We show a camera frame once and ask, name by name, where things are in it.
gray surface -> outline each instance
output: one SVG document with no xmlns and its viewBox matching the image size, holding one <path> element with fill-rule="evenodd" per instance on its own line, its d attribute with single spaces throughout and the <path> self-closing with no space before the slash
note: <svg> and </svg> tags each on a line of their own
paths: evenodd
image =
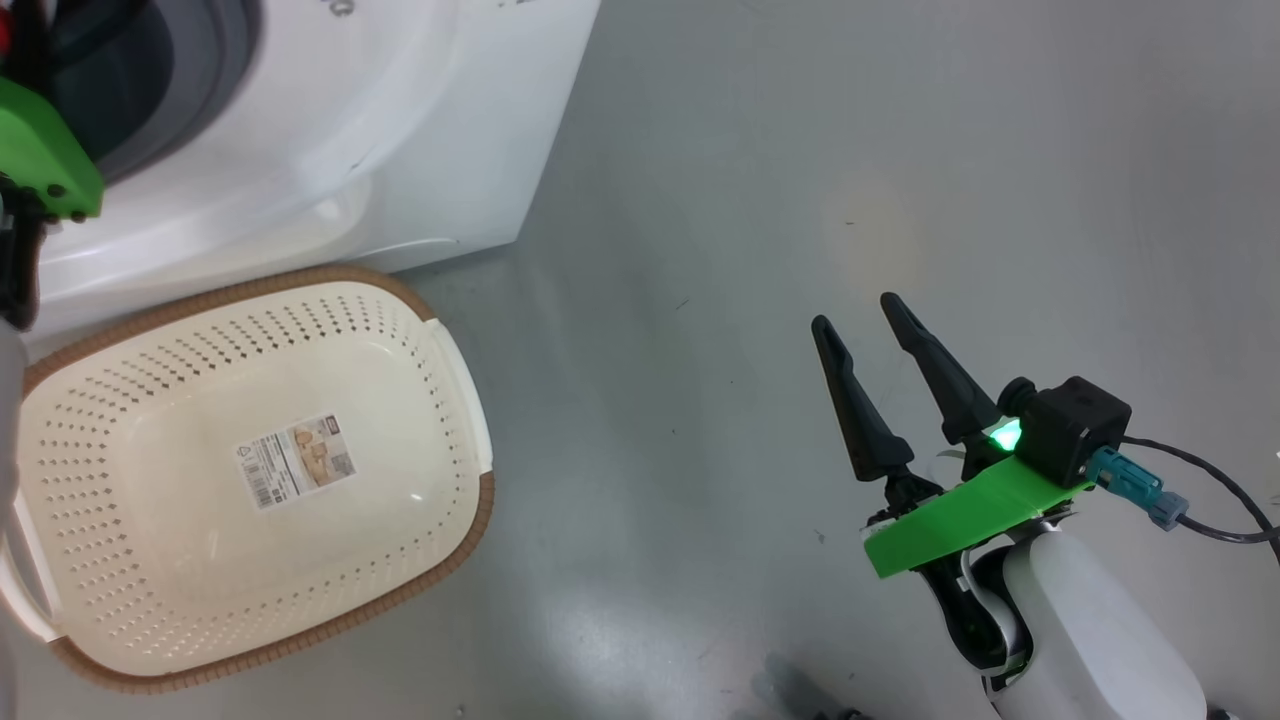
<svg viewBox="0 0 1280 720">
<path fill-rule="evenodd" d="M 989 716 L 924 585 L 877 582 L 859 551 L 879 498 L 849 477 L 808 322 L 840 327 L 922 456 L 938 419 L 883 290 L 991 391 L 1083 374 L 1134 432 L 1280 492 L 1277 15 L 607 1 L 522 240 L 407 275 L 489 414 L 480 551 L 367 626 L 159 700 L 23 639 L 22 715 L 764 720 L 791 664 L 887 719 Z M 1248 528 L 1210 480 L 1151 465 Z M 1280 714 L 1267 551 L 1082 505 L 1069 527 L 1210 697 Z"/>
</svg>

laundry basket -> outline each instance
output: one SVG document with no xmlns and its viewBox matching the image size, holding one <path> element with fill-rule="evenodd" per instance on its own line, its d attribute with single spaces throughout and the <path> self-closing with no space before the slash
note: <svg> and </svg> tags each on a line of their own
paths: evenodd
<svg viewBox="0 0 1280 720">
<path fill-rule="evenodd" d="M 367 270 L 180 301 L 42 360 L 24 389 L 10 539 L 26 547 L 5 547 L 0 591 L 76 673 L 122 692 L 358 625 L 456 570 L 493 509 L 457 346 Z"/>
</svg>

basket handle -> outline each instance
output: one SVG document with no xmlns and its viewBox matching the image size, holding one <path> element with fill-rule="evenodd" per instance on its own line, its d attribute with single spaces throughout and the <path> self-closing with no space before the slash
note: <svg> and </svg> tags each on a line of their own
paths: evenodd
<svg viewBox="0 0 1280 720">
<path fill-rule="evenodd" d="M 27 501 L 22 497 L 22 491 L 18 492 L 18 496 L 13 501 L 10 521 L 15 523 L 22 530 L 22 537 L 26 541 L 32 562 L 36 565 L 36 574 L 40 575 L 40 582 L 46 588 L 52 587 L 45 557 L 38 550 L 40 541 L 32 532 L 31 510 L 27 507 Z M 27 583 L 23 582 L 22 574 L 18 573 L 18 564 L 13 560 L 13 548 L 9 547 L 8 534 L 0 536 L 0 543 L 3 543 L 3 547 L 0 547 L 0 596 L 4 596 L 5 605 L 13 611 L 13 616 L 18 619 L 18 623 L 28 633 L 46 643 L 63 637 L 63 633 L 54 629 L 52 619 L 32 598 Z M 47 593 L 47 596 L 50 605 L 56 607 L 56 594 Z"/>
<path fill-rule="evenodd" d="M 476 392 L 476 383 L 471 379 L 471 370 L 462 360 L 462 351 L 458 350 L 458 343 L 453 342 L 453 336 L 449 334 L 449 328 L 444 327 L 444 323 L 431 318 L 424 324 L 428 332 L 439 338 L 440 350 L 444 351 L 444 361 L 449 365 L 453 379 L 462 392 L 462 402 L 467 406 L 467 418 L 471 420 L 471 437 L 475 438 L 476 443 L 480 474 L 490 473 L 493 471 L 493 441 L 489 439 L 489 424 L 485 423 L 484 407 L 480 406 L 480 393 Z"/>
</svg>

teal connector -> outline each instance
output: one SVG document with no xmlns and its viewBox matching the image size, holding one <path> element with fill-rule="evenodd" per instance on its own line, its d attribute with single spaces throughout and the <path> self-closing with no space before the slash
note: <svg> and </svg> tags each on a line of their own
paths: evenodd
<svg viewBox="0 0 1280 720">
<path fill-rule="evenodd" d="M 1093 454 L 1085 475 L 1100 488 L 1142 507 L 1165 532 L 1178 527 L 1178 519 L 1190 505 L 1183 496 L 1165 492 L 1164 480 L 1110 447 Z"/>
</svg>

bright green plastic part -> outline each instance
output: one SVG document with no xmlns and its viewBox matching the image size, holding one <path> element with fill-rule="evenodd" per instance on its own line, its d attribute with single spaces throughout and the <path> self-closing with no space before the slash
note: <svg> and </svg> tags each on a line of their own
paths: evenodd
<svg viewBox="0 0 1280 720">
<path fill-rule="evenodd" d="M 0 78 L 0 173 L 35 190 L 59 218 L 76 213 L 96 218 L 102 210 L 102 174 L 63 117 L 44 97 L 5 78 Z M 60 197 L 49 193 L 59 187 Z"/>
<path fill-rule="evenodd" d="M 973 547 L 1038 518 L 1092 483 L 1064 489 L 1007 457 L 867 538 L 863 548 L 881 578 Z"/>
</svg>

